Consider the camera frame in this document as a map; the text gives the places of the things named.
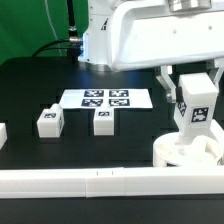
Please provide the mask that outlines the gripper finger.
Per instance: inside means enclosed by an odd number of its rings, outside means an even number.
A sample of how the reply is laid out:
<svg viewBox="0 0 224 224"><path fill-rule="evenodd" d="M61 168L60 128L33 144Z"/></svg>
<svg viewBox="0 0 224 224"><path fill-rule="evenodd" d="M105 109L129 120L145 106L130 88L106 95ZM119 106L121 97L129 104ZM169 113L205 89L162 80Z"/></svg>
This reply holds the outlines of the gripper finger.
<svg viewBox="0 0 224 224"><path fill-rule="evenodd" d="M166 91L166 99L169 103L176 103L182 100L182 88L177 87L171 79L173 69L170 65L163 65L156 68L156 78Z"/></svg>
<svg viewBox="0 0 224 224"><path fill-rule="evenodd" d="M206 62L206 68L209 70L209 77L216 87L219 87L219 81L224 74L224 59L211 59Z"/></svg>

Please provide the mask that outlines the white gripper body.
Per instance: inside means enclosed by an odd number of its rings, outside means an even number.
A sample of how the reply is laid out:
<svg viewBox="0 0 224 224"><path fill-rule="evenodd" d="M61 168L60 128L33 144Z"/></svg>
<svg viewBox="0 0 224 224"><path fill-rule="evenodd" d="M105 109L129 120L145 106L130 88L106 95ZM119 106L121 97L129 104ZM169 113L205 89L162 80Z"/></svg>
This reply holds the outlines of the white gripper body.
<svg viewBox="0 0 224 224"><path fill-rule="evenodd" d="M120 4L107 30L107 63L133 70L224 57L224 0L174 11L169 0Z"/></svg>

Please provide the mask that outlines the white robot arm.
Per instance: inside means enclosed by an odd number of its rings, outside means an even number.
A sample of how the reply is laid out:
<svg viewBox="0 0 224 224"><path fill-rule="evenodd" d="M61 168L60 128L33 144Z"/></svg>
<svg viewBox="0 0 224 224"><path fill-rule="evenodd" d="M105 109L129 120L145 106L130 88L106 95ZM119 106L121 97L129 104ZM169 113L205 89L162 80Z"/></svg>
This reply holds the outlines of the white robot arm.
<svg viewBox="0 0 224 224"><path fill-rule="evenodd" d="M171 65L205 61L218 84L224 74L224 0L88 0L81 64L98 71L159 69L177 100Z"/></svg>

